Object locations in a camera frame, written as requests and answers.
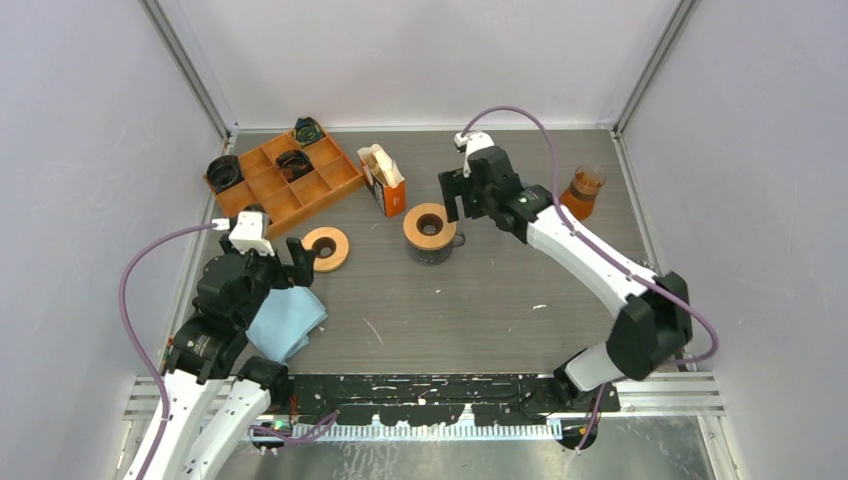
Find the orange coffee filter box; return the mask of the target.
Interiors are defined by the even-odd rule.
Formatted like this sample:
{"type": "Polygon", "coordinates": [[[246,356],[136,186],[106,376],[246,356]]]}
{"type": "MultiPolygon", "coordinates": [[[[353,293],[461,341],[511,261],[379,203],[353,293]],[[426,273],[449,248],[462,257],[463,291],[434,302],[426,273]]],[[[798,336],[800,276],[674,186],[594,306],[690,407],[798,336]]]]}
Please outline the orange coffee filter box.
{"type": "Polygon", "coordinates": [[[387,218],[406,210],[405,177],[397,163],[379,144],[357,150],[366,186],[387,218]]]}

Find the clear glass mug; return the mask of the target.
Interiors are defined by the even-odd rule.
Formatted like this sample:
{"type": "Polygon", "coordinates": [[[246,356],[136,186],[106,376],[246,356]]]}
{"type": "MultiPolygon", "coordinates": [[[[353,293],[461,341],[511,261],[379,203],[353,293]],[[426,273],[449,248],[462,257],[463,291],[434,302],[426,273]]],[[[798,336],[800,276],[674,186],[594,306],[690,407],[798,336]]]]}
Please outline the clear glass mug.
{"type": "Polygon", "coordinates": [[[439,249],[426,250],[416,246],[412,242],[407,242],[407,247],[410,256],[416,262],[427,266],[435,266],[447,261],[452,255],[453,251],[457,248],[462,247],[465,242],[465,234],[463,232],[458,232],[454,235],[453,239],[447,245],[439,249]]]}

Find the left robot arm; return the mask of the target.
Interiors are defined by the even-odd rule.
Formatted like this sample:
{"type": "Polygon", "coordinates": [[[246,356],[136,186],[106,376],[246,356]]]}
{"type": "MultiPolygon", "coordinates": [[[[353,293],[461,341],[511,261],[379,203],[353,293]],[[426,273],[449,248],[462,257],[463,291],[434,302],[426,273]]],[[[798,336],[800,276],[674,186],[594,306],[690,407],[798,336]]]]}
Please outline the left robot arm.
{"type": "Polygon", "coordinates": [[[239,252],[227,237],[206,263],[193,314],[177,330],[156,378],[160,403],[127,479],[212,479],[262,412],[285,409],[292,397],[287,367],[254,356],[237,372],[221,409],[207,415],[248,343],[248,329],[272,293],[309,287],[316,254],[297,238],[283,263],[270,244],[239,252]]]}

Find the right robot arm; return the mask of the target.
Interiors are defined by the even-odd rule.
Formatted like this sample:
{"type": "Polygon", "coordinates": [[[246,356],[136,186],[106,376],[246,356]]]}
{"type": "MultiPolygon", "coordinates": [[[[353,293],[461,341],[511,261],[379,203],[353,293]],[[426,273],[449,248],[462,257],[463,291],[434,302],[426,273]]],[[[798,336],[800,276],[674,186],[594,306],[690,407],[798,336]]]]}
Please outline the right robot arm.
{"type": "Polygon", "coordinates": [[[584,284],[614,319],[608,338],[557,367],[553,389],[567,410],[582,409],[601,385],[642,380],[693,336],[684,305],[686,282],[633,263],[570,215],[561,216],[552,193],[523,182],[505,150],[484,147],[467,163],[438,176],[450,222],[490,218],[498,229],[544,253],[584,284]]]}

